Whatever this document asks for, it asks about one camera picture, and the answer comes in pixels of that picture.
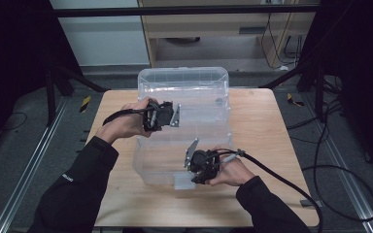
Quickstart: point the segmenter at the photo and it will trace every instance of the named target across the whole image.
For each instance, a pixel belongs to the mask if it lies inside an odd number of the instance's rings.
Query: clear plastic container
[[[227,122],[228,87],[228,73],[221,67],[146,69],[138,75],[139,99],[181,104],[182,122]]]
[[[192,189],[193,174],[184,168],[186,150],[199,138],[198,150],[232,149],[229,128],[228,74],[221,67],[146,69],[138,76],[139,99],[181,105],[180,127],[163,126],[150,138],[138,137],[133,166],[146,184]]]

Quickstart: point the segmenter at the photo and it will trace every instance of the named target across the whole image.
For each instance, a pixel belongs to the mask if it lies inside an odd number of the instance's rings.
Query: table top
[[[137,101],[138,90],[105,92],[89,132],[90,139],[103,120],[125,103]],[[245,150],[261,163],[307,193],[288,132],[270,89],[230,88],[229,125],[236,149]],[[251,216],[235,198],[238,187],[199,184],[193,190],[174,190],[172,185],[147,185],[132,167],[136,138],[119,139],[119,152],[95,226],[128,227],[243,227]],[[318,224],[313,208],[301,207],[301,194],[268,175],[251,161],[246,166],[261,176],[269,189],[289,205],[309,226]]]

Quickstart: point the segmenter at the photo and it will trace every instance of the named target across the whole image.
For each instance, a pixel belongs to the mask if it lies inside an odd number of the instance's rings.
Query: black cable
[[[315,156],[314,156],[314,165],[311,166],[311,167],[308,167],[308,169],[313,169],[313,182],[314,182],[314,188],[317,192],[317,195],[320,197],[320,199],[322,200],[322,202],[331,210],[333,211],[335,214],[339,215],[339,216],[342,216],[346,219],[349,219],[349,220],[353,220],[353,221],[358,221],[358,222],[365,222],[365,221],[371,221],[373,220],[373,216],[372,217],[369,217],[369,218],[356,218],[356,217],[353,217],[353,216],[348,216],[348,215],[345,215],[339,211],[337,211],[335,208],[333,208],[332,206],[328,205],[327,202],[324,201],[324,199],[322,198],[322,195],[319,191],[319,188],[318,188],[318,183],[317,183],[317,168],[319,168],[320,166],[322,167],[331,167],[331,168],[335,168],[337,166],[334,166],[334,165],[318,165],[318,154],[319,154],[319,150],[320,150],[320,145],[321,145],[321,142],[322,142],[322,138],[323,138],[323,135],[324,135],[324,132],[325,132],[325,129],[327,128],[327,121],[328,121],[328,113],[329,113],[329,106],[333,103],[337,101],[334,100],[332,101],[331,103],[329,103],[327,105],[327,111],[324,112],[324,119],[323,119],[323,130],[322,130],[322,134],[319,138],[319,141],[317,143],[317,147],[316,147],[316,151],[315,151]],[[343,171],[346,171],[346,172],[349,172],[351,174],[354,174],[353,172],[351,172],[350,170],[348,169],[345,169],[345,168],[339,168]],[[373,196],[373,192],[370,188],[370,186],[362,179],[362,178],[358,178],[362,183],[364,183],[364,185],[366,186],[366,188],[370,191],[371,195]]]
[[[327,113],[330,115],[330,114],[334,113],[335,111],[339,110],[339,109],[335,109],[335,108],[338,107],[338,106],[340,106],[340,104],[338,104],[338,105],[336,105],[336,106],[334,106],[334,107],[328,109],[328,112],[327,112]],[[299,127],[301,127],[301,126],[304,126],[304,125],[306,125],[306,124],[308,124],[308,123],[313,122],[313,121],[316,120],[316,119],[319,119],[319,117],[318,117],[318,116],[315,116],[315,117],[312,117],[312,118],[309,118],[309,119],[303,120],[303,121],[301,121],[301,122],[298,122],[298,123],[296,123],[296,124],[294,124],[294,125],[287,126],[287,130],[291,130],[291,129],[294,129],[294,128],[299,128]]]
[[[346,168],[343,168],[343,167],[339,167],[339,166],[335,166],[335,165],[330,165],[330,164],[323,164],[323,165],[317,165],[317,166],[309,166],[309,167],[305,167],[303,169],[301,169],[302,171],[307,171],[307,170],[311,170],[311,169],[314,169],[315,168],[334,168],[334,169],[339,169],[339,170],[342,170],[344,172],[347,172],[351,175],[353,175],[357,180],[359,180],[364,186],[365,188],[368,190],[369,194],[372,196],[373,198],[373,190],[371,189],[371,186],[365,182],[365,180],[363,178],[361,178],[359,175],[357,175],[356,173],[346,169]],[[334,213],[336,213],[337,215],[339,216],[343,216],[344,218],[347,218],[349,220],[353,220],[353,221],[358,221],[358,222],[365,222],[365,221],[371,221],[373,220],[373,216],[372,217],[369,217],[369,218],[365,218],[365,219],[361,219],[361,218],[356,218],[356,217],[351,217],[351,216],[347,216],[343,213],[341,213],[340,211],[337,211],[336,209],[334,209],[331,205],[329,205],[322,197],[321,198],[321,201]]]
[[[262,51],[265,55],[265,57],[267,57],[266,55],[266,52],[265,52],[265,49],[263,47],[263,39],[264,39],[264,36],[265,36],[265,33],[267,31],[267,29],[269,28],[269,33],[271,35],[271,41],[272,41],[272,44],[274,46],[274,50],[275,50],[275,55],[277,56],[277,58],[284,64],[284,65],[290,65],[292,64],[293,62],[286,62],[286,61],[283,61],[281,59],[281,57],[278,55],[278,49],[277,49],[277,46],[275,45],[275,40],[274,40],[274,37],[272,36],[272,31],[271,31],[271,26],[270,26],[270,21],[271,21],[271,13],[268,14],[268,20],[267,20],[267,23],[266,23],[266,26],[265,26],[265,30],[264,32],[262,33],[262,37],[261,37],[261,47],[262,47]],[[280,68],[280,67],[273,67],[272,65],[269,64],[269,62],[267,61],[266,62],[268,64],[268,66],[272,69],[277,69],[277,68]]]
[[[291,137],[289,136],[291,139],[293,140],[298,140],[298,141],[301,141],[301,142],[304,142],[304,143],[310,143],[310,144],[317,144],[318,142],[312,142],[312,141],[308,141],[308,140],[304,140],[304,139],[299,139],[299,138],[295,138],[295,137]]]
[[[290,38],[291,38],[291,36],[288,36],[286,45],[284,46],[284,55],[286,56],[286,58],[293,58],[293,57],[288,56],[288,52],[287,52],[287,46],[288,46],[288,43],[290,41]]]
[[[28,115],[25,114],[25,113],[12,113],[12,116],[13,115],[23,115],[25,118],[23,119],[23,122],[15,127],[12,127],[12,128],[3,128],[2,131],[10,131],[10,130],[14,130],[14,129],[17,129],[19,127],[21,127],[25,122],[26,120],[28,119]]]
[[[159,107],[162,107],[162,106],[167,106],[168,104],[170,104],[169,102],[166,102],[166,103],[162,103],[160,105],[156,104],[154,106],[149,106],[145,109],[138,109],[138,110],[134,110],[134,109],[125,109],[125,110],[119,110],[113,114],[111,114],[110,116],[108,116],[104,122],[102,123],[102,125],[105,125],[111,121],[113,121],[114,119],[120,117],[120,116],[123,116],[123,115],[131,115],[131,114],[141,114],[143,112],[147,112],[147,111],[151,111],[151,110],[156,110],[157,108]]]
[[[311,204],[315,207],[315,209],[317,211],[318,218],[320,220],[319,224],[318,224],[318,232],[322,232],[322,211],[321,211],[320,207],[318,206],[318,204],[314,201],[314,199],[310,195],[308,195],[308,193],[306,193],[304,190],[302,190],[297,185],[295,185],[295,184],[291,183],[290,181],[286,180],[285,178],[281,177],[280,175],[278,175],[277,173],[275,173],[274,171],[269,169],[267,166],[263,165],[261,162],[256,160],[254,157],[245,153],[243,150],[234,151],[234,150],[230,150],[230,149],[217,149],[217,150],[214,150],[214,151],[220,151],[220,150],[221,150],[221,152],[217,152],[214,155],[211,155],[211,156],[207,157],[206,159],[204,159],[204,161],[206,161],[210,158],[216,157],[216,156],[221,156],[223,154],[231,154],[231,153],[235,153],[236,155],[240,155],[242,157],[247,158],[252,163],[257,165],[259,168],[261,168],[262,170],[264,170],[265,172],[267,172],[268,174],[270,174],[271,176],[273,176],[274,178],[276,178],[280,182],[285,183],[286,185],[292,187],[297,192],[299,192],[301,195],[303,195],[308,201],[310,201]]]
[[[280,175],[278,175],[277,173],[275,173],[274,171],[269,169],[267,166],[263,165],[261,162],[256,160],[254,157],[248,155],[247,153],[244,152],[243,157],[247,158],[252,163],[256,164],[259,168],[261,168],[262,170],[264,170],[265,172],[267,172],[268,174],[270,174],[271,176],[273,176],[274,178],[276,178],[280,182],[285,183],[286,185],[292,187],[297,192],[299,192],[301,195],[303,195],[308,201],[310,201],[311,204],[316,209],[318,218],[320,220],[319,223],[318,223],[318,231],[317,232],[322,232],[322,211],[321,211],[320,207],[318,206],[318,204],[316,203],[316,201],[310,195],[308,195],[308,193],[306,193],[304,190],[299,188],[297,185],[295,185],[295,184],[291,183],[290,181],[286,180],[285,178],[281,177]]]
[[[302,51],[301,48],[302,48],[302,36],[298,36],[298,45],[296,47],[295,60],[294,60],[295,66],[298,65],[298,60],[299,60],[298,55],[301,55],[300,54]]]

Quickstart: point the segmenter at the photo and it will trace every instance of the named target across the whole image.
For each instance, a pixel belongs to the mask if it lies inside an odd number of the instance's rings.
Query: white logo
[[[68,180],[69,182],[72,182],[74,179],[66,176],[66,174],[62,174],[62,177],[65,178],[66,180]]]

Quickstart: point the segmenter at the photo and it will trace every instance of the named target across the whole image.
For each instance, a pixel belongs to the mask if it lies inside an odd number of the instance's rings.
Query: hand
[[[157,102],[153,98],[145,97],[138,103],[125,104],[122,107],[122,110],[145,109],[147,108],[150,99]],[[104,126],[98,129],[95,136],[109,144],[112,144],[118,138],[130,138],[135,135],[142,135],[149,138],[151,134],[152,132],[146,132],[144,130],[142,114],[130,114],[120,116],[113,121],[106,123]]]
[[[223,161],[227,156],[222,156],[220,161]],[[207,184],[211,186],[226,183],[231,186],[239,186],[246,183],[255,176],[248,168],[242,163],[241,159],[234,158],[229,162],[220,165],[220,172],[212,180],[208,180]]]

